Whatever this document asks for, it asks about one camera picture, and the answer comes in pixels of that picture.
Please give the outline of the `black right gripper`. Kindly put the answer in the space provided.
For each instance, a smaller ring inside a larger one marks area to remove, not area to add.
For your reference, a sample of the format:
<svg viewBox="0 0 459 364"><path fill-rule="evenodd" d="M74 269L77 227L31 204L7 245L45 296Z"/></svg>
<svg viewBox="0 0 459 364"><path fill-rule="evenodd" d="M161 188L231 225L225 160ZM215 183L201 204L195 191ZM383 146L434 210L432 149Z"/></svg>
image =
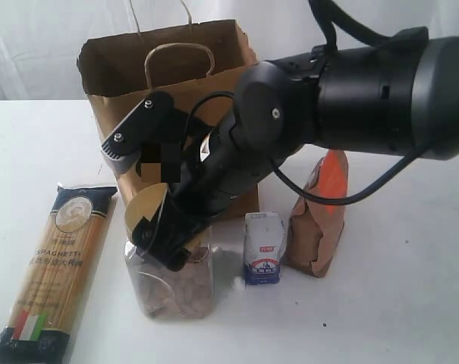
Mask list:
<svg viewBox="0 0 459 364"><path fill-rule="evenodd" d="M168 185L167 201L153 217L137 223L134 245L168 270L180 271L207 227L272 173L274 151L275 118L269 110L229 112L184 151L181 180Z"/></svg>

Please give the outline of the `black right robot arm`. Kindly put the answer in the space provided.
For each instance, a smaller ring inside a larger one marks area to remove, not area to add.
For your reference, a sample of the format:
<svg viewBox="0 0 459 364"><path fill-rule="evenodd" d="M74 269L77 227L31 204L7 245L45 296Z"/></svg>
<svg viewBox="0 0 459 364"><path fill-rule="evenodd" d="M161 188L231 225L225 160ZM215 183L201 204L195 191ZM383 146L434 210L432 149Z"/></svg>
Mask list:
<svg viewBox="0 0 459 364"><path fill-rule="evenodd" d="M458 155L459 36L430 39L415 28L380 45L262 61L231 99L231 110L184 152L181 179L159 208L147 252L172 271L185 266L193 238L306 144L399 157L349 197L307 193L281 176L327 206L367 198L418 158Z"/></svg>

